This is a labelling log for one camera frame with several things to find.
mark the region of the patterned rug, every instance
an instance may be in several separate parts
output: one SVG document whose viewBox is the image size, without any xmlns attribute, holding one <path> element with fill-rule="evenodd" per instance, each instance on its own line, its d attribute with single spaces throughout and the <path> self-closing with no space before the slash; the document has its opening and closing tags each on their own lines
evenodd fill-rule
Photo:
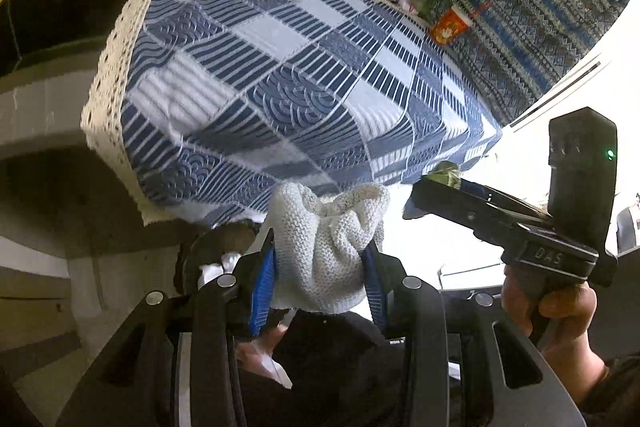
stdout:
<svg viewBox="0 0 640 427">
<path fill-rule="evenodd" d="M 500 137 L 424 27 L 379 0 L 147 2 L 135 31 L 116 25 L 83 116 L 146 221 L 148 202 L 208 227 L 254 218 L 284 180 L 410 184 Z"/>
<path fill-rule="evenodd" d="M 452 0 L 492 7 L 452 44 L 460 67 L 506 125 L 596 45 L 629 0 Z"/>
</svg>

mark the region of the blue and white checkered tablecloth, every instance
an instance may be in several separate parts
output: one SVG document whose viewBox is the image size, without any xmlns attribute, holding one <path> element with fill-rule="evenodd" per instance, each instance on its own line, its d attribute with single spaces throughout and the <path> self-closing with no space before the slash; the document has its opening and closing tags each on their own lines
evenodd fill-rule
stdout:
<svg viewBox="0 0 640 427">
<path fill-rule="evenodd" d="M 152 0 L 121 123 L 146 196 L 214 226 L 273 187 L 318 195 L 473 165 L 500 137 L 424 29 L 374 0 Z"/>
</svg>

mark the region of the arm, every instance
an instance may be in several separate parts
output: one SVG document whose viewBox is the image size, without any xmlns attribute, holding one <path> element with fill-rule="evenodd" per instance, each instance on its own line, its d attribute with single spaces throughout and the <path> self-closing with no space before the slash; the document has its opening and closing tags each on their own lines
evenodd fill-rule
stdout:
<svg viewBox="0 0 640 427">
<path fill-rule="evenodd" d="M 530 335 L 532 304 L 518 286 L 513 269 L 507 266 L 504 273 L 502 307 Z M 596 304 L 595 292 L 585 283 L 549 293 L 538 306 L 544 317 L 559 319 L 542 355 L 578 405 L 607 373 L 605 363 L 591 350 L 587 334 Z"/>
</svg>

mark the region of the white lace edge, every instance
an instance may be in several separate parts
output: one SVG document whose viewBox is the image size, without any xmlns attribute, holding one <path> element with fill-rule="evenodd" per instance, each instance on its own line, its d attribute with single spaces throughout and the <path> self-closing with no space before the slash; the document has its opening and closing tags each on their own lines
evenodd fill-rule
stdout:
<svg viewBox="0 0 640 427">
<path fill-rule="evenodd" d="M 107 44 L 100 54 L 98 71 L 82 109 L 80 127 L 89 149 L 113 170 L 136 202 L 145 225 L 175 219 L 142 192 L 129 163 L 122 137 L 122 101 L 129 76 L 133 47 L 151 0 L 127 0 Z"/>
</svg>

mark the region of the patchwork tablecloth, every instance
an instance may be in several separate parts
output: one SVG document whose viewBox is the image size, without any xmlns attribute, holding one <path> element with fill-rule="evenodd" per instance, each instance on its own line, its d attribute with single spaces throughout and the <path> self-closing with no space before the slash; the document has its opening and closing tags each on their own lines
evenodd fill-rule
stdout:
<svg viewBox="0 0 640 427">
<path fill-rule="evenodd" d="M 255 217 L 283 180 L 325 195 L 466 169 L 500 137 L 423 27 L 377 0 L 150 0 L 132 39 L 119 139 L 144 197 L 188 221 Z"/>
</svg>

